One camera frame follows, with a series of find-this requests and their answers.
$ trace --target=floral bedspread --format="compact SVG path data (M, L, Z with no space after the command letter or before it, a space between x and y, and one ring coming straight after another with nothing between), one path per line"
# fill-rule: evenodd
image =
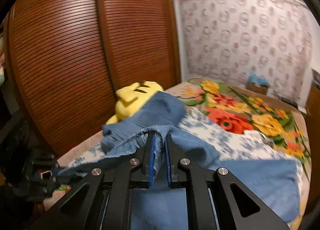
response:
M303 167L303 191L300 199L300 216L291 229L297 229L308 200L311 155L305 124L298 127L293 107L270 97L230 86L218 80L193 78L167 90L168 93L194 106L223 129L236 134L244 130L257 130L273 140L273 148L297 158Z

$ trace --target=bed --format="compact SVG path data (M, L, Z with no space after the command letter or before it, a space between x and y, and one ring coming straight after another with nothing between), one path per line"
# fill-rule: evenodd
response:
M186 108L196 107L227 131L240 134L251 127L259 130L273 140L276 151L285 152L301 162L300 214L289 223L291 229L298 229L308 200L311 176L308 135L301 113L277 99L229 86L221 81L194 78L166 92L182 100ZM101 139L102 133L98 132L82 142L58 160L60 166L77 166L102 157ZM46 208L63 196L64 192L57 193L53 199L44 202Z

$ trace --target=plush toy face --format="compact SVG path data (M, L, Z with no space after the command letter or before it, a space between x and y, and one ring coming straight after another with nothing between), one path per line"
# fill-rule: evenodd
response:
M116 91L119 97L116 103L116 116L123 120L134 115L158 91L163 91L156 82L134 83Z

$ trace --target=wooden furniture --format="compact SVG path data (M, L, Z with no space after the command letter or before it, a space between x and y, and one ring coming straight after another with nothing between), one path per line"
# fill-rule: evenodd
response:
M5 26L9 76L37 137L56 154L100 130L114 113L117 89L180 82L170 3L16 1Z
M310 212L320 198L320 160L313 153L320 153L320 90L312 84L308 101L307 101L307 117L306 124L308 129L309 144L311 150L312 172L309 199L306 211Z

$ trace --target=wooden slat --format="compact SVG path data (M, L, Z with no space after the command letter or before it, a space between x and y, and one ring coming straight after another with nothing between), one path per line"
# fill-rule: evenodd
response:
M63 155L114 113L96 0L17 0L11 17L8 57L19 94Z

